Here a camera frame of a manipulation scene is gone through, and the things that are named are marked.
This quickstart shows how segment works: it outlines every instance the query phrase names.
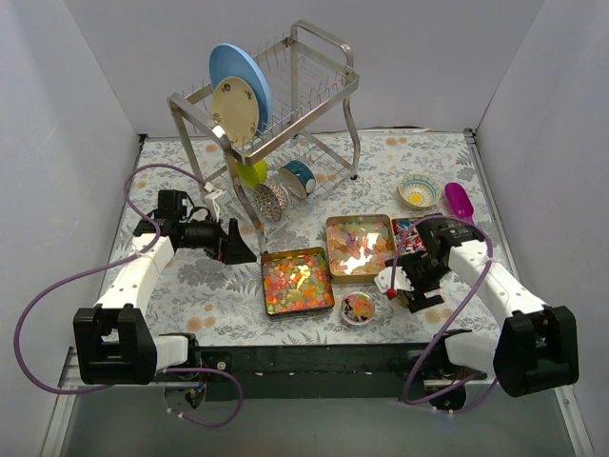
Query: white wall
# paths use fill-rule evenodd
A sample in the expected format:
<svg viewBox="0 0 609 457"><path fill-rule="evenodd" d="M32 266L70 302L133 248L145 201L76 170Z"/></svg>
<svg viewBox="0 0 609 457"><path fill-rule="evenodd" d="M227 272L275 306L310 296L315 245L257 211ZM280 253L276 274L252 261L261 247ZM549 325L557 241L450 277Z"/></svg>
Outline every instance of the white wall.
<svg viewBox="0 0 609 457"><path fill-rule="evenodd" d="M609 0L547 0L479 130L523 281L578 318L576 395L609 455Z"/></svg>
<svg viewBox="0 0 609 457"><path fill-rule="evenodd" d="M476 127L543 0L66 0L138 132L176 136L166 98L208 80L217 43L249 50L306 19L342 37L360 128ZM335 109L318 129L345 129Z"/></svg>
<svg viewBox="0 0 609 457"><path fill-rule="evenodd" d="M38 291L107 261L137 135L62 0L0 1L0 43L0 455L30 457L55 398L19 370L13 328ZM47 383L100 281L60 289L26 322L25 355Z"/></svg>

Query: floral pattern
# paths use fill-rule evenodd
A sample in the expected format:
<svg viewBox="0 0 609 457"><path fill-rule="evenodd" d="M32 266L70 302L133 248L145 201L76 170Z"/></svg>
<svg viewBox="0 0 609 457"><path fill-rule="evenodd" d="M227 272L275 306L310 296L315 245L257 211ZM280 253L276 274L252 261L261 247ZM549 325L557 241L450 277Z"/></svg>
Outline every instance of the floral pattern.
<svg viewBox="0 0 609 457"><path fill-rule="evenodd" d="M342 156L349 157L352 144L348 135L319 135L319 138ZM427 211L415 211L401 201L397 185L402 176L414 171L430 173L442 185L455 181L465 187L475 208L476 222L491 236L495 257L503 261L495 222L460 133L362 132L361 141L359 178L355 181L346 179L306 216L290 222L284 233L269 243L269 250L325 248L324 224L329 216L382 213L396 218L434 212L449 214L443 199ZM210 174L224 164L222 152L211 141L197 140L193 146L204 173ZM302 155L303 150L303 140L293 139L273 152L268 158L269 175L281 163ZM146 141L139 165L152 163L167 163L189 170L179 141ZM228 189L224 178L219 178L216 184ZM199 196L197 184L180 173L147 169L135 178L130 197L138 208L148 212L156 205L159 189L181 189L195 199ZM239 203L232 201L225 205L224 211L225 218L239 219L245 241L257 252L253 226L243 216ZM126 209L112 260L127 255L137 222L138 216ZM106 287L116 272L108 273ZM201 251L182 249L163 271L152 293L146 317L153 334L192 331L204 346L421 342L430 340L468 291L468 286L450 273L442 280L445 303L412 314L396 301L388 301L374 285L332 287L336 305L331 313L270 321L265 315L260 264L229 267L208 259ZM362 329L348 327L340 317L342 299L354 291L367 293L376 305L374 319ZM488 334L498 332L491 314L478 298L465 308L454 327Z"/></svg>

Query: dish rack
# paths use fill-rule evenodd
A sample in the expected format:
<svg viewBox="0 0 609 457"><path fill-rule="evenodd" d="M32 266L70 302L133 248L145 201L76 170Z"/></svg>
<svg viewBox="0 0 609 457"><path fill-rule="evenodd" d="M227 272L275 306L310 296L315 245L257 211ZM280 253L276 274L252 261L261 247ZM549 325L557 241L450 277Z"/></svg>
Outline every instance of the dish rack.
<svg viewBox="0 0 609 457"><path fill-rule="evenodd" d="M338 47L344 54L345 63L335 62L300 42L299 30ZM222 128L209 113L207 107L210 104L209 101L206 103L206 99L213 93L210 84L203 84L200 89L187 96L174 93L167 101L193 174L214 184L224 179L226 181L223 184L232 185L234 197L241 203L254 226L260 252L264 253L268 252L267 245L270 240L280 234L289 222L311 211L315 203L322 201L347 177L357 178L360 139L351 115L350 95L358 87L359 75L353 69L351 47L340 38L306 21L296 22L290 28L288 36L250 55L265 74L271 89L273 113L270 125L263 125L262 131L257 130L254 139L243 147L232 146ZM347 155L344 151L341 155L305 130L341 101L344 120L353 141L352 154ZM188 121L195 131L199 129L211 138L224 152L226 164L207 177L201 172L185 121ZM275 223L265 221L264 225L261 213L251 203L252 191L244 188L242 184L237 163L252 166L271 152L281 150L286 142L290 142L290 146L298 152L291 153L291 157L287 157L286 153L281 154L281 165L292 159L303 161L316 174L317 186L304 200L290 194L290 202L282 219ZM276 168L269 163L269 169ZM278 180L279 176L276 175L269 177L268 182Z"/></svg>

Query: pink scoop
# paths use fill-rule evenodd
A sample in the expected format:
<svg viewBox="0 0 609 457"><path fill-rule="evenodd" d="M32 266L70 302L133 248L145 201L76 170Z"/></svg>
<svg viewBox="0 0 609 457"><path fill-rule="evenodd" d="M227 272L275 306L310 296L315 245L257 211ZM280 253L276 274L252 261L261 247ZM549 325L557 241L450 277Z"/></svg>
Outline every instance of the pink scoop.
<svg viewBox="0 0 609 457"><path fill-rule="evenodd" d="M470 224L474 224L474 207L463 186L458 183L448 183L444 192L453 214Z"/></svg>

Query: gray floor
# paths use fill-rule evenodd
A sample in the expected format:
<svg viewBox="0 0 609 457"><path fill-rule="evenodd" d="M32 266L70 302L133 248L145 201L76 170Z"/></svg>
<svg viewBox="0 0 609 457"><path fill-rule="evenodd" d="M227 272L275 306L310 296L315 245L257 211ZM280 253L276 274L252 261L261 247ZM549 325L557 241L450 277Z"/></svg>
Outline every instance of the gray floor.
<svg viewBox="0 0 609 457"><path fill-rule="evenodd" d="M469 387L474 397L483 387ZM220 419L233 403L202 405ZM251 400L222 429L168 415L161 387L114 387L76 401L62 455L572 456L556 395L512 399L498 388L453 419L394 399Z"/></svg>

